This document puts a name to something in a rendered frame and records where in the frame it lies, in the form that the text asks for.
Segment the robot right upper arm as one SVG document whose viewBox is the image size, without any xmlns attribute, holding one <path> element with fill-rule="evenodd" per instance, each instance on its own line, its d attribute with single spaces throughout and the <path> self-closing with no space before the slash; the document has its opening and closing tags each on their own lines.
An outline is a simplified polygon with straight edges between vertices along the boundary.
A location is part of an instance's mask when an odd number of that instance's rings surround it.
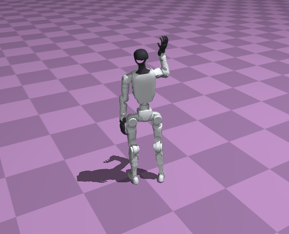
<svg viewBox="0 0 289 234">
<path fill-rule="evenodd" d="M 156 68 L 153 70 L 155 75 L 156 75 L 156 78 L 167 78 L 169 77 L 169 75 L 167 74 L 167 69 L 165 70 L 162 70 L 161 68 Z"/>
</svg>

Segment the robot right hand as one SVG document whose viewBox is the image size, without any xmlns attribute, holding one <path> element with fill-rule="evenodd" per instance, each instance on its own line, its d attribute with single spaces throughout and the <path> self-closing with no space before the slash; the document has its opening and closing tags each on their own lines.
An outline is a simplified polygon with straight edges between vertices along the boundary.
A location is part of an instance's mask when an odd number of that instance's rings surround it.
<svg viewBox="0 0 289 234">
<path fill-rule="evenodd" d="M 161 53 L 164 53 L 165 52 L 165 49 L 167 47 L 167 43 L 168 43 L 168 38 L 167 36 L 162 36 L 163 40 L 160 38 L 161 40 L 161 46 L 159 45 L 158 43 L 158 46 L 159 46 L 159 51 L 158 51 L 158 55 L 160 56 Z"/>
</svg>

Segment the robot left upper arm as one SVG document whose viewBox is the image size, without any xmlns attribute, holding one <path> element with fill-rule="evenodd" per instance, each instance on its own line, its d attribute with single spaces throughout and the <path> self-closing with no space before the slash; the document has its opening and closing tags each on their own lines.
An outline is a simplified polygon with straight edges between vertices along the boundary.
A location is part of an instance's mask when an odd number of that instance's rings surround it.
<svg viewBox="0 0 289 234">
<path fill-rule="evenodd" d="M 122 86 L 121 86 L 121 92 L 122 92 L 122 97 L 123 101 L 127 102 L 129 100 L 129 83 L 132 81 L 132 74 L 124 74 L 122 76 Z"/>
</svg>

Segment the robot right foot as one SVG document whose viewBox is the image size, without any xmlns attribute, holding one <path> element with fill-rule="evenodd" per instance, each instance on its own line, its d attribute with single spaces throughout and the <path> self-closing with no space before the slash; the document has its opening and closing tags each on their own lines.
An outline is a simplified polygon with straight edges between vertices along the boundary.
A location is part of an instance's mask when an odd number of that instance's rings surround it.
<svg viewBox="0 0 289 234">
<path fill-rule="evenodd" d="M 164 181 L 164 177 L 165 177 L 165 172 L 163 171 L 163 175 L 162 175 L 162 173 L 159 175 L 159 173 L 158 173 L 158 181 L 159 182 L 163 182 Z"/>
</svg>

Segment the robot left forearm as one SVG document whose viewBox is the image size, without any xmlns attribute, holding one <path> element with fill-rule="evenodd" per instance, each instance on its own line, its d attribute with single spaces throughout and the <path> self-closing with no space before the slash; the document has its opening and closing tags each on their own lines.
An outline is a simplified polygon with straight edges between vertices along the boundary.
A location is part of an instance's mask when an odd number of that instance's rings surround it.
<svg viewBox="0 0 289 234">
<path fill-rule="evenodd" d="M 119 96 L 119 101 L 120 101 L 120 117 L 119 117 L 119 119 L 121 121 L 123 121 L 123 117 L 126 118 L 127 103 L 124 103 L 122 96 Z"/>
</svg>

